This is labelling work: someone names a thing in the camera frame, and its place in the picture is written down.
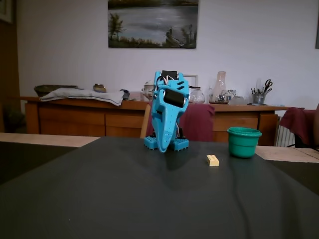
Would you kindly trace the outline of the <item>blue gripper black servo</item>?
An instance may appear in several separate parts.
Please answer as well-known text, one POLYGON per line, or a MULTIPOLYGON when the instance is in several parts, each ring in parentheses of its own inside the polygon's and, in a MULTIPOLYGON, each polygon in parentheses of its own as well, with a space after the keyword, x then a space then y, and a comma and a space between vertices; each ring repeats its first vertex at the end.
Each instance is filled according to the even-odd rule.
POLYGON ((189 84, 185 79, 154 80, 152 103, 152 126, 155 131, 160 152, 166 152, 173 134, 176 121, 188 107, 189 84))

